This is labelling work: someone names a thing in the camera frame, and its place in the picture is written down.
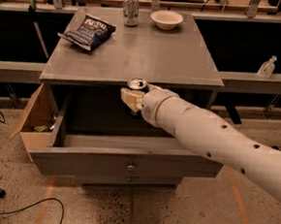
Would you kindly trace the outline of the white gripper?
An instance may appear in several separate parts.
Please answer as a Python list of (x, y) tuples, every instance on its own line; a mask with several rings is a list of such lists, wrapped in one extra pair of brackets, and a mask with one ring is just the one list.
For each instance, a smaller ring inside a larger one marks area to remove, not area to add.
[(147, 87), (149, 89), (147, 93), (123, 87), (120, 92), (121, 100), (132, 112), (141, 110), (144, 120), (152, 126), (162, 127), (172, 115), (175, 115), (179, 96), (152, 83), (148, 83)]

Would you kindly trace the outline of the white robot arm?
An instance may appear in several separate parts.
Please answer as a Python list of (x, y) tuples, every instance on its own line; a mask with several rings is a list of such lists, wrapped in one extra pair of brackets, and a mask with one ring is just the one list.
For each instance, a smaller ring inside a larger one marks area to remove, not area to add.
[(143, 92), (123, 87), (120, 97), (131, 111), (190, 151), (233, 168), (281, 202), (281, 151), (251, 140), (214, 112), (166, 88), (150, 84)]

